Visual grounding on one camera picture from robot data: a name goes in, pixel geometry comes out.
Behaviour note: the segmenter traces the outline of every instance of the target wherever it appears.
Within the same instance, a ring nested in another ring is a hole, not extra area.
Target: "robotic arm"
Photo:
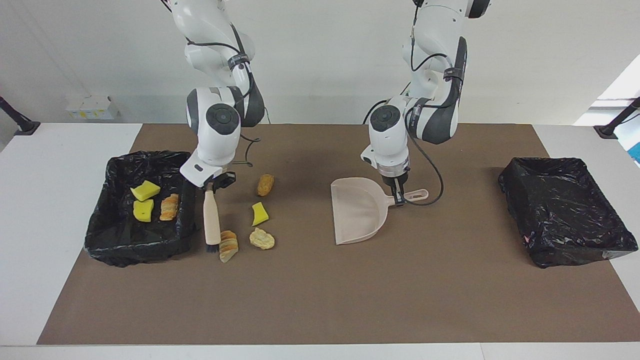
[[[214,190],[235,181],[227,172],[236,155],[241,127],[264,117],[264,102],[250,66],[251,39],[227,16],[224,0],[163,0],[187,38],[185,57],[210,75],[215,87],[200,87],[187,97],[187,121],[198,135],[198,147],[180,172],[198,187],[210,181]]]
[[[407,136],[441,144],[458,126],[458,104],[467,66],[467,41],[461,37],[466,18],[486,12],[491,0],[413,0],[412,35],[403,47],[411,67],[408,91],[395,96],[371,115],[370,146],[361,158],[382,175],[397,205],[406,202]]]

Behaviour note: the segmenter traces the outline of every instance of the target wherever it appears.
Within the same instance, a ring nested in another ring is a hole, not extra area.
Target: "black plastic bag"
[[[84,249],[96,260],[125,267],[162,261],[187,252],[195,229],[195,187],[180,174],[188,152],[145,152],[112,158],[98,204],[89,220]],[[133,216],[136,198],[130,188],[144,180],[160,186],[151,223]],[[180,195],[176,219],[160,221],[160,205],[172,193]]]
[[[584,265],[638,250],[636,239],[575,158],[515,158],[499,177],[531,259]]]

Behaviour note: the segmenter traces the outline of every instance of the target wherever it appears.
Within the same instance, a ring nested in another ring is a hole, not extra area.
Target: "dustpan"
[[[410,201],[426,200],[429,192],[421,189],[406,193],[404,197]],[[385,224],[389,207],[396,204],[380,185],[363,177],[334,181],[331,202],[336,245],[371,239]]]

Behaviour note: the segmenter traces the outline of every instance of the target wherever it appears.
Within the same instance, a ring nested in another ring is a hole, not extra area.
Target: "yellow sponge piece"
[[[253,226],[262,224],[263,222],[269,220],[269,214],[264,209],[264,206],[261,202],[252,206],[253,208]]]
[[[140,222],[151,222],[151,211],[153,209],[154,201],[151,199],[133,202],[133,216]]]
[[[131,188],[131,192],[136,197],[136,199],[144,201],[159,194],[160,186],[152,183],[151,181],[145,180],[145,182],[142,183],[142,185],[140,185],[139,187],[135,189]]]

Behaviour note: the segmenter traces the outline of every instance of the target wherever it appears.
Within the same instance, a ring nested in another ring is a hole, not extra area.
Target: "black metal stand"
[[[598,135],[600,135],[603,139],[618,139],[618,137],[613,133],[620,124],[622,124],[625,120],[629,118],[633,113],[635,113],[640,108],[640,97],[638,97],[634,102],[631,103],[626,109],[624,109],[620,115],[618,115],[609,125],[604,126],[594,126]]]
[[[9,105],[9,103],[2,97],[0,97],[0,109],[9,115],[9,117],[20,127],[20,130],[15,132],[15,135],[17,136],[31,135],[36,131],[36,129],[38,129],[38,126],[40,126],[39,121],[31,121],[31,119],[19,113]]]

